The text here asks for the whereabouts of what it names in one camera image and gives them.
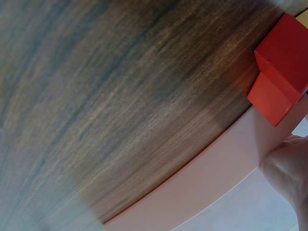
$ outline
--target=wooden tabletop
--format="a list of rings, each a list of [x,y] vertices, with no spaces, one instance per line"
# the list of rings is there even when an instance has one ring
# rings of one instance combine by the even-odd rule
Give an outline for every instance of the wooden tabletop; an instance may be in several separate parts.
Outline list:
[[[0,230],[101,230],[246,111],[253,48],[307,7],[0,0]]]

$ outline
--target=red wooden cube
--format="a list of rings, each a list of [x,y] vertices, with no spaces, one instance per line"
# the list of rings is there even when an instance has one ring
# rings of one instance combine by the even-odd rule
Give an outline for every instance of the red wooden cube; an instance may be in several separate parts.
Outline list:
[[[255,49],[260,74],[249,101],[277,126],[308,89],[308,29],[285,14]]]

